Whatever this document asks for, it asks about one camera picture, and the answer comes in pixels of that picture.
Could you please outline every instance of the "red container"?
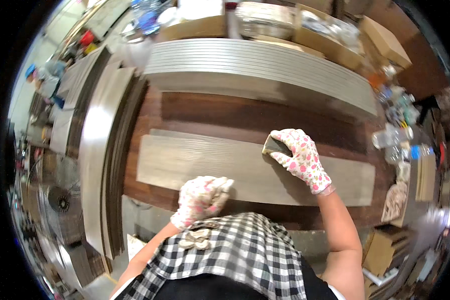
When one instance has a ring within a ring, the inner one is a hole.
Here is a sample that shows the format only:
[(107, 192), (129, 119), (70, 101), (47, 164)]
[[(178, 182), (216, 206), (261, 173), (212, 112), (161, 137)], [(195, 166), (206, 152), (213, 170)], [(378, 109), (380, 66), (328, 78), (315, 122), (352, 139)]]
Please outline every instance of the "red container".
[(93, 41), (94, 41), (94, 34), (90, 30), (87, 30), (81, 37), (79, 43), (82, 46), (86, 47), (90, 45)]

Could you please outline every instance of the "blue hat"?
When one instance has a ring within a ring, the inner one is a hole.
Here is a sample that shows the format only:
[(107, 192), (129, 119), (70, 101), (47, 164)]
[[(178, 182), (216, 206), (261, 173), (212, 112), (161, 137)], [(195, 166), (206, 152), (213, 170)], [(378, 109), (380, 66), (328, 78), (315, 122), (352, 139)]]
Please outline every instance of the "blue hat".
[(28, 69), (25, 71), (25, 78), (30, 76), (30, 74), (32, 74), (35, 71), (35, 69), (36, 69), (35, 63), (32, 63), (30, 67), (28, 67)]

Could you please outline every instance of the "water bottle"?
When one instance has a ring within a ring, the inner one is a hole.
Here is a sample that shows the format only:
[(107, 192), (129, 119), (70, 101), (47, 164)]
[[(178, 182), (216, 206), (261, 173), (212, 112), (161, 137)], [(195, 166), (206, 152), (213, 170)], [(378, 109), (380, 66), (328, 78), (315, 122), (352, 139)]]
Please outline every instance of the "water bottle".
[(385, 125), (384, 130), (376, 131), (372, 134), (373, 146), (377, 149), (393, 147), (413, 139), (413, 130), (411, 127), (396, 128), (390, 123)]
[(155, 33), (160, 29), (157, 23), (161, 2), (158, 0), (132, 0), (131, 7), (136, 28), (144, 35)]
[(421, 144), (410, 147), (411, 159), (420, 159), (428, 155), (435, 155), (435, 153), (433, 152), (433, 148), (428, 145)]
[(402, 159), (402, 148), (398, 146), (388, 147), (385, 149), (385, 161), (389, 165), (398, 165)]

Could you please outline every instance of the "stack of gray boards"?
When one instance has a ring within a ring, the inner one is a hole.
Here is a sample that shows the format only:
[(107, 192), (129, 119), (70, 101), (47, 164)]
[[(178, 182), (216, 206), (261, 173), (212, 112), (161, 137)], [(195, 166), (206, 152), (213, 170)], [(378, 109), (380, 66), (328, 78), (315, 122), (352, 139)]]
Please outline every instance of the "stack of gray boards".
[(365, 78), (324, 58), (279, 45), (222, 38), (158, 43), (144, 74), (162, 92), (258, 99), (347, 122), (377, 115)]
[(78, 60), (63, 75), (57, 96), (65, 99), (65, 105), (54, 121), (50, 139), (54, 152), (77, 158), (85, 114), (110, 56), (107, 47), (102, 46)]
[(144, 75), (135, 68), (105, 67), (93, 93), (81, 135), (78, 163), (87, 242), (114, 259), (124, 248), (121, 195), (125, 162), (139, 107), (145, 97)]

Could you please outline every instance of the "pink floral glove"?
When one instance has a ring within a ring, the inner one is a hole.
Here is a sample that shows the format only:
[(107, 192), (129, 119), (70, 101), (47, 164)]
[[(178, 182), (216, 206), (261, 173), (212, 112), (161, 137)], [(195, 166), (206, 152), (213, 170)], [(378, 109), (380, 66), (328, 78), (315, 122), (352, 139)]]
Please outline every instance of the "pink floral glove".
[(312, 194), (316, 195), (325, 191), (328, 195), (335, 190), (331, 185), (330, 177), (320, 163), (315, 142), (302, 129), (273, 130), (270, 136), (287, 145), (293, 157), (280, 152), (272, 152), (270, 156), (287, 171), (305, 181)]
[(227, 177), (198, 176), (187, 181), (180, 189), (179, 208), (170, 222), (184, 231), (195, 221), (217, 216), (228, 199), (233, 180)]

